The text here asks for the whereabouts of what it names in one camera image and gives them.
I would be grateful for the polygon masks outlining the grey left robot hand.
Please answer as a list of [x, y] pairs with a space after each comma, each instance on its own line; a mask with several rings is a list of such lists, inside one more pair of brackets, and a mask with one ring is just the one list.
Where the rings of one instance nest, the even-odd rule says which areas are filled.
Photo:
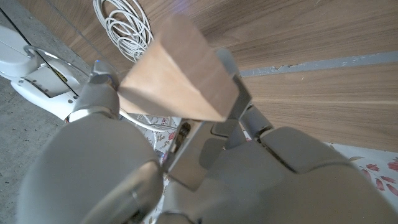
[[274, 129], [244, 87], [223, 123], [185, 116], [160, 162], [116, 118], [107, 75], [84, 87], [70, 122], [25, 176], [18, 223], [396, 223], [347, 158], [293, 128]]

